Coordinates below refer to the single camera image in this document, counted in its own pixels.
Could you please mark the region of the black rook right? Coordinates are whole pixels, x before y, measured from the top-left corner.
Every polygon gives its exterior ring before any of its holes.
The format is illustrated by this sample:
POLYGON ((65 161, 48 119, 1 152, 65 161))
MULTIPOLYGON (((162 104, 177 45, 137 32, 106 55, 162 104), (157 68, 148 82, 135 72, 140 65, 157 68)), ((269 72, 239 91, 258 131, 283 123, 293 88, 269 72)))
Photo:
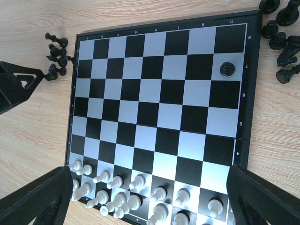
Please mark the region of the black rook right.
POLYGON ((275 12, 279 5, 280 0, 261 0, 259 9, 262 10, 265 15, 267 15, 275 12))

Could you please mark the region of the black piece top left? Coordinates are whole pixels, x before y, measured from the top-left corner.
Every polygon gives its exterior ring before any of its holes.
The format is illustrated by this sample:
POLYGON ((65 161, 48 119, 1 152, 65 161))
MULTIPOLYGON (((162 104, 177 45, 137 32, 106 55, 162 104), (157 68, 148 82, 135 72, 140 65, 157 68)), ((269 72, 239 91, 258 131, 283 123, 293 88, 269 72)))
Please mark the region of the black piece top left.
POLYGON ((65 48, 58 49, 53 44, 49 44, 48 47, 50 49, 50 54, 54 57, 58 57, 58 56, 64 57, 67 54, 67 51, 65 48))

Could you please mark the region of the black knight left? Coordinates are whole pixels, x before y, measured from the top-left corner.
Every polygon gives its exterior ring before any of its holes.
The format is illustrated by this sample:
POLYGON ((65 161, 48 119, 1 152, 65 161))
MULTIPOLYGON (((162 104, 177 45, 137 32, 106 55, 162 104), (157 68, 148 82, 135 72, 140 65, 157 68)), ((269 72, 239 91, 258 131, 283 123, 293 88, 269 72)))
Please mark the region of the black knight left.
POLYGON ((52 80, 56 80, 57 78, 58 78, 58 69, 52 63, 48 69, 48 73, 45 75, 45 79, 47 81, 52 81, 52 80))

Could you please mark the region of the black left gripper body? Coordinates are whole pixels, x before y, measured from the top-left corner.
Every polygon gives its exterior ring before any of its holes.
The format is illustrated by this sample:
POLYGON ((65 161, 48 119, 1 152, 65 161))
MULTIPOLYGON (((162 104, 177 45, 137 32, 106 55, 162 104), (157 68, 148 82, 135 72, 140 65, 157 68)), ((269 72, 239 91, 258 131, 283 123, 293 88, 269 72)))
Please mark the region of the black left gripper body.
POLYGON ((0 62, 0 113, 3 114, 16 106, 15 76, 10 71, 10 66, 0 62))

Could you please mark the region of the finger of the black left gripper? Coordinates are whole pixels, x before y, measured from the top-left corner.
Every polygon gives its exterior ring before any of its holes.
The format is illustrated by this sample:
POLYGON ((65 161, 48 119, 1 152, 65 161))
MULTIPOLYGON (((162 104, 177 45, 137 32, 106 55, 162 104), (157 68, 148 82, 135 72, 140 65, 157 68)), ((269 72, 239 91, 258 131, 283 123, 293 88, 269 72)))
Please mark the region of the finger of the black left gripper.
POLYGON ((40 69, 7 63, 8 100, 10 103, 27 101, 45 75, 40 69))

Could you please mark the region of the black bishop right top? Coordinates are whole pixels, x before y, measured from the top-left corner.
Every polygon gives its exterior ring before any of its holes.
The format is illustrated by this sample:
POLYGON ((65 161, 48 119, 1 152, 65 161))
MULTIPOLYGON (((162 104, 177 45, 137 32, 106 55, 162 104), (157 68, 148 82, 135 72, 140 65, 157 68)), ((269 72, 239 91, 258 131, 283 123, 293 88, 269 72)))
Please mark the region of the black bishop right top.
POLYGON ((290 26, 295 23, 299 18, 298 7, 300 5, 299 0, 290 0, 288 5, 280 10, 277 14, 277 23, 280 26, 290 26))

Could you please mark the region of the white rook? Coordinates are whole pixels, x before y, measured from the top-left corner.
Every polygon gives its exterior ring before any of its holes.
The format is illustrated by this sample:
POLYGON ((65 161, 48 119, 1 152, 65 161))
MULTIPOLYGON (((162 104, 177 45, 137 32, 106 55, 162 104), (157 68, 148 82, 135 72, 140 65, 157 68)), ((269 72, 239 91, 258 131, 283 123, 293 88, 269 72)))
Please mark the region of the white rook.
POLYGON ((72 182, 73 182, 73 191, 75 191, 79 188, 79 182, 76 179, 72 179, 72 182))

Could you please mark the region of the black and silver chessboard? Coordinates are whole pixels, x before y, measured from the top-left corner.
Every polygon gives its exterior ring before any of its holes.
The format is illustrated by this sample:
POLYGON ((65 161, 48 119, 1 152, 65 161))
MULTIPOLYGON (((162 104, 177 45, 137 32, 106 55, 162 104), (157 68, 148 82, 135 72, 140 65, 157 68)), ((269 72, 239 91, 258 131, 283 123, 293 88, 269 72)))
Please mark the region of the black and silver chessboard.
POLYGON ((172 225, 186 211, 191 225, 236 224, 227 194, 230 166, 246 167, 251 136, 262 24, 260 10, 159 22, 78 34, 72 75, 65 163, 91 165, 76 174, 91 192, 105 190, 109 201, 122 192, 141 206, 123 220, 145 225, 157 204, 172 225), (231 62, 235 72, 223 76, 231 62), (107 182, 93 178, 108 171, 107 182), (143 187, 130 189, 137 175, 143 187), (115 176, 121 187, 107 189, 115 176), (163 201, 150 198, 164 187, 163 201), (186 204, 175 203, 180 189, 186 204), (223 211, 211 218, 208 203, 223 211))

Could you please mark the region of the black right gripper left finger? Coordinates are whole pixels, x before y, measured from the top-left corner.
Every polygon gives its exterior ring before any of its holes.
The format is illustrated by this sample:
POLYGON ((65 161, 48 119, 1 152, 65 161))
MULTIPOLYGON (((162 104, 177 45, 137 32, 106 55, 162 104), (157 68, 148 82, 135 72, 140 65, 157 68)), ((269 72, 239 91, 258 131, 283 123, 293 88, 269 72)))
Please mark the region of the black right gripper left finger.
POLYGON ((0 200, 2 225, 62 225, 73 180, 68 166, 60 166, 0 200))

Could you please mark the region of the black knight right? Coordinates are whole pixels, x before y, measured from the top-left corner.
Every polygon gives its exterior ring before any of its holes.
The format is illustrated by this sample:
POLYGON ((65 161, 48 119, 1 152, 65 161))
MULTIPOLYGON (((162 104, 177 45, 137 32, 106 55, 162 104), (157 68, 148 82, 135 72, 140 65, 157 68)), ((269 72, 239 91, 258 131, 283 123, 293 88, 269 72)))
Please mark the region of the black knight right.
POLYGON ((298 59, 295 55, 299 51, 300 51, 300 37, 289 36, 287 39, 287 44, 284 46, 283 52, 279 55, 277 59, 277 66, 285 67, 286 65, 296 63, 298 59))

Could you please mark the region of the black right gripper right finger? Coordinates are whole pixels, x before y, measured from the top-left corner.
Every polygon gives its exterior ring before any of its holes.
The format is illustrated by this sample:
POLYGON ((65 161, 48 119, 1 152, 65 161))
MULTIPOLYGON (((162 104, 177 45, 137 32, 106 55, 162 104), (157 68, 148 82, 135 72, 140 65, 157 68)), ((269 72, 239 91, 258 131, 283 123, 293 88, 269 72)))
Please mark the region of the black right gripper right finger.
POLYGON ((298 225, 300 200, 241 166, 231 166, 227 192, 237 225, 298 225))

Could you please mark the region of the black pawn right extra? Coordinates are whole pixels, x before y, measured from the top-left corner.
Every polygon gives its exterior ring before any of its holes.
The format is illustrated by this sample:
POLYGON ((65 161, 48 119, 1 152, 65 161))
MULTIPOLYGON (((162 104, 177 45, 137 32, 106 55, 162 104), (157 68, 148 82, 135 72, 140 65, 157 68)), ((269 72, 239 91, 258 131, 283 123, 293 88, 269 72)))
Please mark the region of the black pawn right extra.
POLYGON ((273 50, 280 50, 286 45, 287 38, 285 32, 279 32, 276 36, 272 37, 269 41, 269 46, 273 50))

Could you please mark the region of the black knight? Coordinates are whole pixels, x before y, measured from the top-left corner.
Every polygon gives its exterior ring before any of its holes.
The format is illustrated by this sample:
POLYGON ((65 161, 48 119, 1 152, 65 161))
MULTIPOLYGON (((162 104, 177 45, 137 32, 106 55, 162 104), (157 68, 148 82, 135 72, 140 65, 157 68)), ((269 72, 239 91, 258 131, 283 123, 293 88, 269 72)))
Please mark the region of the black knight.
POLYGON ((298 59, 295 55, 299 51, 300 51, 300 37, 289 36, 287 39, 287 44, 284 46, 283 52, 279 55, 277 59, 277 66, 285 67, 286 65, 296 63, 298 59))
POLYGON ((52 63, 48 69, 48 73, 45 75, 45 79, 47 81, 52 81, 52 80, 56 80, 57 78, 58 78, 58 69, 52 63))

